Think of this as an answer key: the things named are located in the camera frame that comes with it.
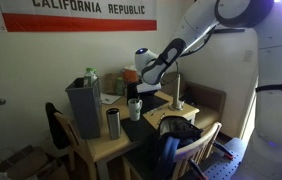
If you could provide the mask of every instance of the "gray trash bin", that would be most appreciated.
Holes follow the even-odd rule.
[[[82,139],[100,137],[102,127],[99,80],[92,87],[83,87],[83,78],[77,78],[67,88],[75,121]]]

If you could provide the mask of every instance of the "white wall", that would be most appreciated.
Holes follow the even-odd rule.
[[[0,98],[7,100],[0,106],[0,150],[33,144],[60,153],[47,131],[45,102],[72,114],[65,88],[85,67],[102,78],[132,64],[140,47],[162,51],[192,1],[157,2],[157,31],[0,33]]]
[[[185,79],[226,92],[221,132],[238,137],[257,76],[257,37],[244,33],[214,34],[197,53],[179,59]]]

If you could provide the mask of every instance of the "red stripe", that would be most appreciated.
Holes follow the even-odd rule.
[[[112,20],[3,13],[9,32],[147,31],[156,30],[156,20]]]

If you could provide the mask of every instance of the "table leg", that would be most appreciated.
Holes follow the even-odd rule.
[[[110,180],[109,169],[108,169],[108,161],[98,161],[96,162],[98,174],[100,180]]]

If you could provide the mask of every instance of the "black backpack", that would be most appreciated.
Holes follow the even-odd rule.
[[[201,138],[202,129],[192,125],[182,116],[165,116],[152,137],[151,159],[155,169],[153,179],[165,179],[174,169],[177,149]]]

